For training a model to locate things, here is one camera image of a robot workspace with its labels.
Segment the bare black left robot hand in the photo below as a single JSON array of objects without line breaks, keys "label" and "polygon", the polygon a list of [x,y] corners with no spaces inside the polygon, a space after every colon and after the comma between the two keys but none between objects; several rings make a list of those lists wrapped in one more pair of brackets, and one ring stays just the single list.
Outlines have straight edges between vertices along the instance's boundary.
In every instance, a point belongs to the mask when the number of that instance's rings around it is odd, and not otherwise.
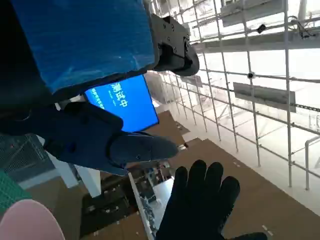
[{"label": "bare black left robot hand", "polygon": [[172,141],[124,125],[149,118],[138,76],[199,71],[189,35],[144,0],[1,1],[0,132],[38,135],[58,160],[119,176],[176,156]]}]

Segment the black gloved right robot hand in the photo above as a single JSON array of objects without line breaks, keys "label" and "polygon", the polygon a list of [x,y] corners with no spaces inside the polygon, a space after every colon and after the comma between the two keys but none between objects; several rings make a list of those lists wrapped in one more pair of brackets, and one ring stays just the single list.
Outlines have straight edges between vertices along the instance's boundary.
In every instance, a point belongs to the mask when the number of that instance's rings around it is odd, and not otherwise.
[{"label": "black gloved right robot hand", "polygon": [[240,194],[233,176],[223,178],[221,163],[199,159],[176,169],[157,240],[223,240],[223,228]]}]

